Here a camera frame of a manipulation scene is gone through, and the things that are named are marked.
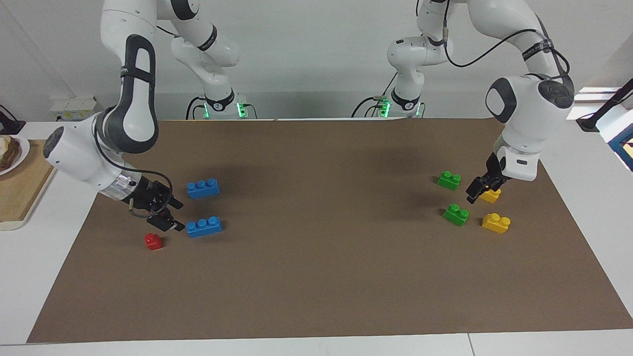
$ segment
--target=bread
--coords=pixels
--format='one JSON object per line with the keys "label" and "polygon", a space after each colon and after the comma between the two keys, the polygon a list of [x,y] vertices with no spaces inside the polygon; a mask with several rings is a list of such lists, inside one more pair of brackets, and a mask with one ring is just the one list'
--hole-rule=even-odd
{"label": "bread", "polygon": [[5,170],[18,158],[20,143],[11,136],[0,136],[0,170]]}

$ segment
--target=white plate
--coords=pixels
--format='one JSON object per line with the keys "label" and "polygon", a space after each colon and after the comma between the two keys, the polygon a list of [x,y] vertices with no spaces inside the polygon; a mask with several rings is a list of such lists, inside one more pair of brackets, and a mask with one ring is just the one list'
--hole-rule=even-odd
{"label": "white plate", "polygon": [[27,157],[28,151],[31,149],[31,145],[28,143],[27,139],[20,136],[11,136],[11,137],[13,139],[16,139],[18,143],[20,144],[20,147],[18,148],[18,157],[16,158],[15,161],[13,161],[13,164],[9,168],[5,170],[0,170],[0,175],[7,174],[11,172],[15,167],[19,166],[20,163],[24,161],[24,158]]}

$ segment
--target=wooden cutting board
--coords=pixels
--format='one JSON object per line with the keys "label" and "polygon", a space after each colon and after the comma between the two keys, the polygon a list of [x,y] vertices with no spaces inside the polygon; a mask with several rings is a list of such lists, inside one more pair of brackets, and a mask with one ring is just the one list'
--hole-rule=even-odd
{"label": "wooden cutting board", "polygon": [[42,154],[45,140],[29,141],[27,157],[16,169],[0,175],[0,231],[19,229],[30,217],[53,176]]}

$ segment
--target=table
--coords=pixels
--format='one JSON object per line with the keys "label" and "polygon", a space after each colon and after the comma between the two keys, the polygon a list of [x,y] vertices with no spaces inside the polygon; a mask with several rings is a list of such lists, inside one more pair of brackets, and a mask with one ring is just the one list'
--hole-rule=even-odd
{"label": "table", "polygon": [[[58,123],[29,123],[23,135],[42,139]],[[601,262],[624,305],[633,307],[633,241],[626,206],[633,197],[633,175],[596,134],[567,122],[542,154],[542,161],[567,207]],[[0,233],[0,343],[27,339],[50,287],[87,215],[95,192],[56,173],[31,221]],[[609,239],[598,239],[605,231]],[[2,346],[2,353],[47,354],[302,354],[349,355],[624,355],[633,353],[633,330],[569,333],[453,334],[371,338],[281,340],[200,340]]]}

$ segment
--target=yellow block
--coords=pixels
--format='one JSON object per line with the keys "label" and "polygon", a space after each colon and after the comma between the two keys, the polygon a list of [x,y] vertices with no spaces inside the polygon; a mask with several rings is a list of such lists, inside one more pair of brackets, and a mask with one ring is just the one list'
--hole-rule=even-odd
{"label": "yellow block", "polygon": [[502,234],[508,230],[508,228],[510,227],[510,223],[511,221],[507,217],[500,217],[499,214],[492,213],[486,215],[481,226],[485,227],[488,230],[492,230],[494,232]]}
{"label": "yellow block", "polygon": [[493,191],[492,189],[489,191],[485,191],[484,194],[480,196],[483,200],[486,200],[490,204],[494,204],[497,199],[501,196],[501,188],[499,190]]}

